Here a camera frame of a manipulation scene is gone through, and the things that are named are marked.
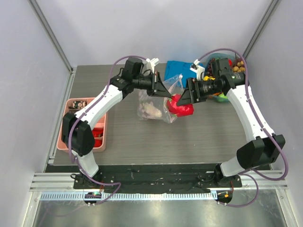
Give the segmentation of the pink toy dragon fruit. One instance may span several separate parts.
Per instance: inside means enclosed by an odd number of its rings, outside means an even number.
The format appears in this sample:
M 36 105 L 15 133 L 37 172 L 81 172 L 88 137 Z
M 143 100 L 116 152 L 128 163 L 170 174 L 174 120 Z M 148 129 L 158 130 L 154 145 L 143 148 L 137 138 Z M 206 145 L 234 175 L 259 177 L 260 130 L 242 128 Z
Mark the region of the pink toy dragon fruit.
M 192 115 L 194 113 L 194 107 L 192 104 L 186 104 L 177 106 L 177 102 L 181 98 L 181 94 L 174 94 L 166 101 L 166 107 L 168 111 L 177 117 L 184 117 Z

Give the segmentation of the clear pink-dotted zip bag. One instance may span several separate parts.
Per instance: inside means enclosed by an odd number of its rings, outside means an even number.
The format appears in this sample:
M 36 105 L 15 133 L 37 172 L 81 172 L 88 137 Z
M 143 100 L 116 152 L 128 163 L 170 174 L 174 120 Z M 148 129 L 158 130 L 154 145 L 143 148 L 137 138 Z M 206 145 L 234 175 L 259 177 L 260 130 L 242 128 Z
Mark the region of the clear pink-dotted zip bag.
M 163 82 L 166 89 L 172 94 L 182 94 L 183 93 L 183 85 L 182 85 L 182 78 L 183 75 L 175 75 L 172 78 L 169 78 Z M 162 117 L 158 119 L 152 119 L 152 120 L 162 120 L 166 123 L 173 123 L 177 116 L 172 115 L 167 107 L 166 107 L 166 101 L 169 98 L 167 97 L 153 97 L 148 96 L 146 91 L 140 91 L 139 92 L 139 104 L 137 108 L 137 115 L 141 120 L 148 120 L 150 118 L 147 117 L 147 114 L 144 110 L 144 107 L 146 105 L 153 105 L 154 107 L 158 108 L 162 112 Z

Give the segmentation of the beige toy potato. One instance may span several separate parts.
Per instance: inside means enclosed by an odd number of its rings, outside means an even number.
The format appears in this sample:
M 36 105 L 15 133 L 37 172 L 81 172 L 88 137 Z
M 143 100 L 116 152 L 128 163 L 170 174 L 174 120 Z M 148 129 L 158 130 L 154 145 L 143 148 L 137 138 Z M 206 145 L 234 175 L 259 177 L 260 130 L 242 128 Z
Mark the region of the beige toy potato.
M 144 110 L 147 114 L 147 117 L 150 119 L 158 119 L 162 117 L 162 112 L 158 108 L 154 107 L 153 105 L 146 105 Z

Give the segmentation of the yellow toy mango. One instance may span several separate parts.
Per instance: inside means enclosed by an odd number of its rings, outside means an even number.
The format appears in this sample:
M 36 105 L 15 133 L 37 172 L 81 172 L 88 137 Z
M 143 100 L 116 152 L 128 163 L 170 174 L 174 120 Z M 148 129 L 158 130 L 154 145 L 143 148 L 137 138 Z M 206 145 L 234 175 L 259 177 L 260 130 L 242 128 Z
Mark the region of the yellow toy mango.
M 209 81 L 209 80 L 215 80 L 215 78 L 208 75 L 204 76 L 203 81 Z

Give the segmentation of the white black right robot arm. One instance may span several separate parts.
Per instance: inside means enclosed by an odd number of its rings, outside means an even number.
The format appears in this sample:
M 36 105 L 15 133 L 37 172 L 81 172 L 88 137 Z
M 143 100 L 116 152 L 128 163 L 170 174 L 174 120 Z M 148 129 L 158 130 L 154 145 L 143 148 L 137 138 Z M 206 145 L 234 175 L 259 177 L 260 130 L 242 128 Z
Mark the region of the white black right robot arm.
M 214 79 L 188 79 L 183 93 L 165 98 L 164 105 L 169 113 L 187 116 L 192 114 L 193 104 L 204 102 L 209 95 L 221 92 L 227 97 L 244 128 L 247 143 L 237 150 L 234 158 L 216 166 L 214 182 L 224 187 L 241 173 L 276 162 L 285 138 L 277 135 L 264 119 L 246 72 L 232 69 L 227 58 L 214 60 L 210 66 Z

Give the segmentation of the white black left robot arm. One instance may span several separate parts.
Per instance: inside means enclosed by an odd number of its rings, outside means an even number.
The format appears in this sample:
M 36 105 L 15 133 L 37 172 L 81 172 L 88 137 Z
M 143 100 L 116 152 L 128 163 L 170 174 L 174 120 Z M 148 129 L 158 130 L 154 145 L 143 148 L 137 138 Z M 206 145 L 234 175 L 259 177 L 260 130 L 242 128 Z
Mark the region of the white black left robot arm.
M 109 76 L 108 83 L 96 98 L 76 113 L 66 113 L 62 119 L 62 142 L 67 146 L 72 162 L 77 163 L 85 176 L 84 183 L 91 189 L 102 184 L 93 154 L 93 128 L 101 117 L 134 89 L 150 89 L 157 78 L 155 66 L 159 64 L 159 59 L 146 59 L 145 64 L 145 58 L 141 56 L 129 55 L 124 59 L 124 67 L 116 76 Z

